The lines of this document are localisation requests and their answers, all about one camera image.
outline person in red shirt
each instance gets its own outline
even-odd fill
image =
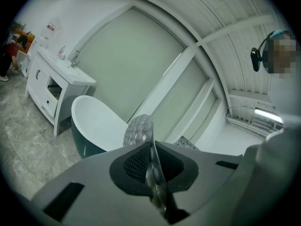
[[[11,42],[1,48],[0,51],[0,81],[8,81],[6,73],[9,69],[10,64],[13,64],[13,67],[18,70],[17,64],[17,52],[20,48],[26,48],[27,36],[20,35],[16,42]]]

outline headphone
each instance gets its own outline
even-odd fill
[[[262,62],[262,57],[260,55],[260,49],[262,47],[262,45],[264,44],[264,42],[278,34],[282,34],[284,33],[284,30],[276,30],[273,32],[270,32],[268,34],[268,36],[264,39],[264,41],[262,41],[261,45],[259,46],[259,48],[252,48],[251,49],[251,60],[252,60],[252,64],[253,64],[253,69],[255,72],[259,71],[259,67],[260,67],[260,62]]]

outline white vanity cabinet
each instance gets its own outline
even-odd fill
[[[25,96],[29,95],[45,117],[54,125],[54,135],[59,133],[60,122],[71,116],[74,99],[85,95],[90,85],[96,83],[70,61],[59,60],[44,48],[39,48],[32,61]]]

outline bathtub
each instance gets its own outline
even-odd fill
[[[71,107],[71,129],[81,158],[86,158],[122,147],[127,124],[100,100],[79,96]]]

